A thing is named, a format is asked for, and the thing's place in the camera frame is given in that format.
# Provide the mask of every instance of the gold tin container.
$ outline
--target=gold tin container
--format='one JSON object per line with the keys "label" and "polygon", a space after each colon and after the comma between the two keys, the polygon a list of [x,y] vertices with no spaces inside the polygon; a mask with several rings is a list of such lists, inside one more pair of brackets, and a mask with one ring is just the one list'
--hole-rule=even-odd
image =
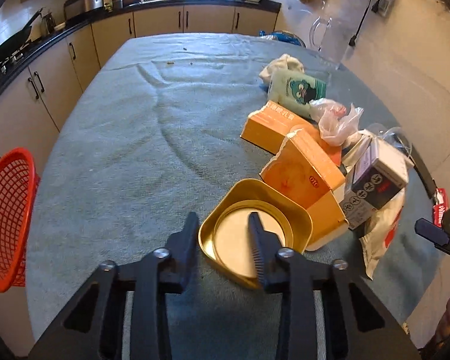
{"label": "gold tin container", "polygon": [[248,288],[259,288],[256,278],[247,278],[245,276],[236,275],[227,269],[217,257],[214,250],[215,227],[217,222],[219,222],[220,216],[230,206],[244,200],[259,200],[261,202],[269,203],[281,211],[292,229],[292,248],[300,253],[305,251],[305,248],[310,241],[312,235],[312,220],[304,208],[300,207],[280,192],[274,190],[263,181],[254,178],[246,178],[238,181],[210,213],[207,219],[205,219],[199,230],[198,241],[200,248],[208,258],[209,263],[231,280]]}
{"label": "gold tin container", "polygon": [[263,228],[275,233],[282,246],[293,247],[292,228],[283,213],[261,200],[243,200],[232,204],[217,220],[212,237],[216,259],[235,276],[257,277],[248,237],[248,216],[258,212]]}

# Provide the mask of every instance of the metal screw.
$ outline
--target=metal screw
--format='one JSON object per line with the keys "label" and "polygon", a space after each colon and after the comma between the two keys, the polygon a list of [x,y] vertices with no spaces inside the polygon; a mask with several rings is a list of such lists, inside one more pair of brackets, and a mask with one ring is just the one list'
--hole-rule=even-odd
{"label": "metal screw", "polygon": [[348,262],[346,262],[344,259],[335,259],[333,265],[334,268],[339,269],[340,271],[348,268]]}
{"label": "metal screw", "polygon": [[168,249],[165,249],[164,247],[159,247],[158,249],[154,250],[154,256],[159,259],[164,259],[165,257],[168,257],[170,255],[170,252]]}
{"label": "metal screw", "polygon": [[278,255],[283,258],[288,258],[293,256],[294,251],[289,247],[282,247],[282,249],[278,250]]}
{"label": "metal screw", "polygon": [[112,261],[110,259],[107,259],[106,261],[103,261],[99,264],[100,269],[103,269],[104,271],[111,271],[113,268],[116,267],[115,261]]}

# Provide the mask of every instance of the black countertop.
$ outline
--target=black countertop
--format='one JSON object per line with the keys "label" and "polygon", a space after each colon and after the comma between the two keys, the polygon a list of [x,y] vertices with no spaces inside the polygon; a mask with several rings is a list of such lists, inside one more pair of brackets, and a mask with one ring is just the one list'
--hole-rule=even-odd
{"label": "black countertop", "polygon": [[128,12],[174,5],[231,5],[234,7],[260,9],[278,14],[282,4],[271,0],[261,0],[259,3],[250,3],[245,0],[154,0],[142,4],[131,5],[112,12],[106,12],[104,9],[97,9],[85,15],[81,15],[74,21],[68,22],[63,30],[56,31],[52,35],[49,35],[38,42],[33,42],[33,44],[23,52],[23,58],[16,64],[8,66],[7,73],[0,76],[0,95],[32,61],[37,59],[54,44],[88,24]]}

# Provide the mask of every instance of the red plastic basket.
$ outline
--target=red plastic basket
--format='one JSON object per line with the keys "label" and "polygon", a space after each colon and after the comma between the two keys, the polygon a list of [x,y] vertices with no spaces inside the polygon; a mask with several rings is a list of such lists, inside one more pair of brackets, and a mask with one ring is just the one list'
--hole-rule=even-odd
{"label": "red plastic basket", "polygon": [[0,292],[25,286],[25,245],[39,181],[28,150],[0,159]]}

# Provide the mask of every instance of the silver appliance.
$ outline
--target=silver appliance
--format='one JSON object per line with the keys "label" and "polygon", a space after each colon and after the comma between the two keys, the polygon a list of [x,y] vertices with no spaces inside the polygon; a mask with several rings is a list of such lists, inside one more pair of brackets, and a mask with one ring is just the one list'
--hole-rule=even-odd
{"label": "silver appliance", "polygon": [[104,6],[104,0],[66,0],[63,5],[65,20],[90,12],[94,9],[100,9]]}

